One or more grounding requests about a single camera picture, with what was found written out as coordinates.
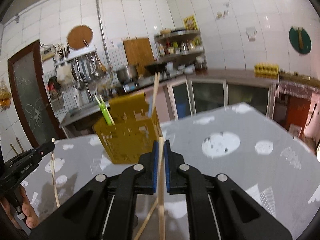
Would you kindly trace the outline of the left hand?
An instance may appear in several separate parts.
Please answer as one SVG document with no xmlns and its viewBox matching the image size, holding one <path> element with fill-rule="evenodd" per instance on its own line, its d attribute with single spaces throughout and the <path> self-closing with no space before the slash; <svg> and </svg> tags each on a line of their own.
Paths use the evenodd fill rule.
<svg viewBox="0 0 320 240">
<path fill-rule="evenodd" d="M 35 213 L 34 208 L 31 206 L 30 201 L 27 197 L 25 188 L 22 185 L 20 185 L 20 194 L 22 196 L 22 211 L 27 218 L 26 225 L 28 226 L 28 228 L 34 229 L 39 224 L 39 218 L 38 218 L 37 214 Z M 9 217 L 10 221 L 12 222 L 12 224 L 14 224 L 14 226 L 17 229 L 21 229 L 21 226 L 17 223 L 17 221 L 14 219 L 14 217 L 10 213 L 9 202 L 4 197 L 1 197 L 1 205 L 2 205 L 5 213 Z"/>
</svg>

